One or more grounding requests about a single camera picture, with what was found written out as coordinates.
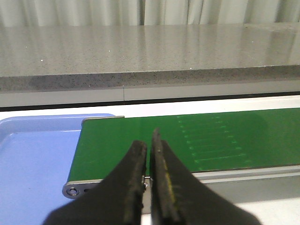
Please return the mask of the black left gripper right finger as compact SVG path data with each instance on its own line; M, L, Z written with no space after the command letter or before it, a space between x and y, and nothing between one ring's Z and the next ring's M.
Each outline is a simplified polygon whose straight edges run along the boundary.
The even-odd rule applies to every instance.
M251 213L202 184L175 156L159 129L150 153L151 219L154 225L258 225Z

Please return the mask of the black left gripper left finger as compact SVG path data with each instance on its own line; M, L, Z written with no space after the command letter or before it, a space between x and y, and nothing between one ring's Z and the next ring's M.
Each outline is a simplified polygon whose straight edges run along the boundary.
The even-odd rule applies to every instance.
M147 146L133 141L119 164L96 187L54 211L45 225L139 225Z

